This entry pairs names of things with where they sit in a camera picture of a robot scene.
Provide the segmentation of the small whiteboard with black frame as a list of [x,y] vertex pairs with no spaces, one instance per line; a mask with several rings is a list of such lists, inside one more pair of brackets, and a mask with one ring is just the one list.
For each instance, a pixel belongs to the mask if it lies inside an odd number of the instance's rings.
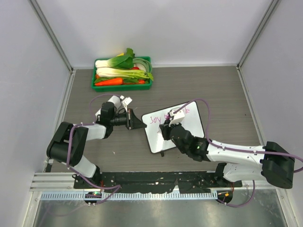
[[[175,148],[172,141],[163,139],[159,125],[165,122],[168,113],[171,110],[177,110],[182,105],[183,104],[178,104],[142,115],[142,122],[147,125],[145,128],[145,134],[151,153],[156,154]],[[203,138],[205,136],[204,128],[197,103],[192,102],[185,106],[183,108],[183,112],[185,114],[185,118],[181,122],[182,126],[186,130],[190,131],[193,136]]]

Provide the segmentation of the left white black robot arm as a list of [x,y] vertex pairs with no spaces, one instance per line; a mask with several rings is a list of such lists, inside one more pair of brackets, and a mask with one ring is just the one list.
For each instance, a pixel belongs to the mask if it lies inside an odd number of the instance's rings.
[[71,169],[89,188],[97,188],[102,181],[100,168],[84,156],[85,144],[108,138],[115,126],[125,126],[128,130],[146,128],[133,109],[128,108],[131,102],[130,97],[112,94],[94,114],[93,123],[62,122],[46,149],[47,157]]

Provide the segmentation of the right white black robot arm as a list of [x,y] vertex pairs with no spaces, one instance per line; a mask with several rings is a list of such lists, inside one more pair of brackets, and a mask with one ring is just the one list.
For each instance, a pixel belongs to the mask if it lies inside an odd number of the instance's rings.
[[245,147],[196,137],[182,124],[160,125],[164,140],[170,140],[182,154],[194,161],[218,162],[214,182],[220,187],[229,182],[266,180],[269,184],[291,189],[295,159],[275,142]]

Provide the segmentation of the green plastic tray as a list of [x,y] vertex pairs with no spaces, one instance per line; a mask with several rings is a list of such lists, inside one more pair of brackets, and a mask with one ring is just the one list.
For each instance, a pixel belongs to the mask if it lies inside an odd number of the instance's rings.
[[129,85],[117,85],[117,86],[95,86],[94,81],[97,79],[96,67],[94,67],[93,75],[91,79],[91,88],[96,92],[116,92],[116,91],[132,91],[132,90],[149,90],[153,84],[153,81],[147,80],[145,84],[129,84]]

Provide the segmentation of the large orange carrot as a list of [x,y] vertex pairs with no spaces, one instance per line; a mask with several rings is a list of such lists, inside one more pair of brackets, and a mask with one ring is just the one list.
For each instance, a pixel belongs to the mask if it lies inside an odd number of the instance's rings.
[[102,87],[102,86],[119,86],[123,84],[123,79],[122,78],[113,78],[113,79],[107,79],[107,80],[102,80],[94,85],[97,87]]

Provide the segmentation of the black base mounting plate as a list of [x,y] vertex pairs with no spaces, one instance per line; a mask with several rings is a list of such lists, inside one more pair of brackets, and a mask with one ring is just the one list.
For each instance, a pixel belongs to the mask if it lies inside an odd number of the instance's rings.
[[189,172],[102,172],[88,179],[112,193],[171,193],[177,186],[180,193],[210,192],[211,188],[242,187],[242,181],[231,183],[207,171]]

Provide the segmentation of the green long beans bundle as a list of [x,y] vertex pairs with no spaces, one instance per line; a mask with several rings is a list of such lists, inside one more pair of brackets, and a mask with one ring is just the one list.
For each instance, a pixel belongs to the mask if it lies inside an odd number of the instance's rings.
[[152,64],[143,58],[134,58],[133,63],[135,67],[148,73],[152,73]]

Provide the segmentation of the lower bok choy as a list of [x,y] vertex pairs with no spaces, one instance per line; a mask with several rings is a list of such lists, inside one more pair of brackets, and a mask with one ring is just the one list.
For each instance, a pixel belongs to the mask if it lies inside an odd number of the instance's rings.
[[98,68],[96,74],[100,78],[128,78],[128,79],[150,79],[154,80],[153,75],[150,72],[143,70],[132,69],[115,69],[109,67]]

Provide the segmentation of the bok choy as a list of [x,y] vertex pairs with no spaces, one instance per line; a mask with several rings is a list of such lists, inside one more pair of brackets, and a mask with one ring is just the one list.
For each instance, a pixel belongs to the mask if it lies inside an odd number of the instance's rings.
[[100,78],[128,78],[128,79],[150,79],[154,80],[153,75],[150,72],[143,70],[132,69],[115,69],[109,67],[98,68],[96,74]]
[[117,69],[131,69],[134,67],[133,59],[135,54],[133,49],[127,48],[126,52],[108,60],[96,60],[95,67],[98,68],[117,68]]

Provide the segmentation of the upper bok choy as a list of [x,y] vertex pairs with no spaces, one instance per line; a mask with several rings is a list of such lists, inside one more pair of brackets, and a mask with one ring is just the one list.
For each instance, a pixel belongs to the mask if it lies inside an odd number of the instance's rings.
[[117,68],[117,69],[131,69],[134,67],[133,59],[135,54],[133,49],[127,48],[126,52],[108,60],[96,60],[95,67],[98,68]]

